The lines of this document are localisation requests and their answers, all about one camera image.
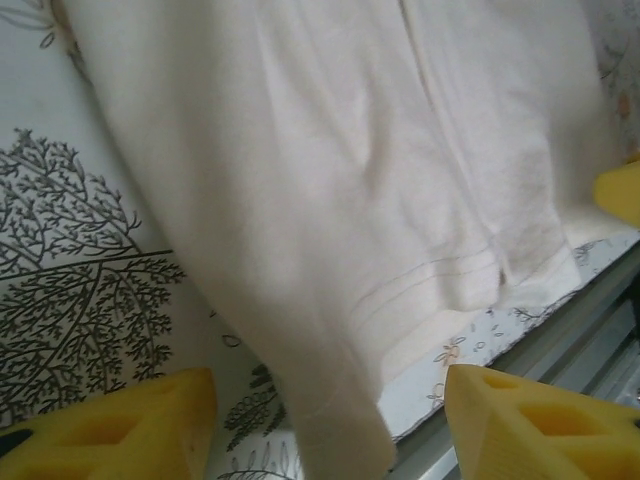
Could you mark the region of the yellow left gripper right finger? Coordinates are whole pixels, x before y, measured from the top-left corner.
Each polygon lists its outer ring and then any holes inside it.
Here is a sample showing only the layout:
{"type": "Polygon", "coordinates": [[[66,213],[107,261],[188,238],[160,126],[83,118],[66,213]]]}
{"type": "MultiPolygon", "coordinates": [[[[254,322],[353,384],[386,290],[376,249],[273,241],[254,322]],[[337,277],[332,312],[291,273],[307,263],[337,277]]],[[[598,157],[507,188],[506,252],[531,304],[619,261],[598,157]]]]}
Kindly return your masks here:
{"type": "Polygon", "coordinates": [[[465,479],[636,479],[639,411],[491,368],[447,372],[444,411],[465,479]]]}

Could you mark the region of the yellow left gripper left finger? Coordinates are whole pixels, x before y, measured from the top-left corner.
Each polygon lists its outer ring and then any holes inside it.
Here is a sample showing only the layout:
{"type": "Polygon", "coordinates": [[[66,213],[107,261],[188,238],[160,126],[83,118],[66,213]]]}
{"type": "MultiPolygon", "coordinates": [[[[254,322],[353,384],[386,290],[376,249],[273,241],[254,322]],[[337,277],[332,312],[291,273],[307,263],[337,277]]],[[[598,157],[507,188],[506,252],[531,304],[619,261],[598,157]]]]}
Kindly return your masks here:
{"type": "Polygon", "coordinates": [[[201,479],[217,399],[191,368],[38,415],[1,432],[4,479],[201,479]]]}

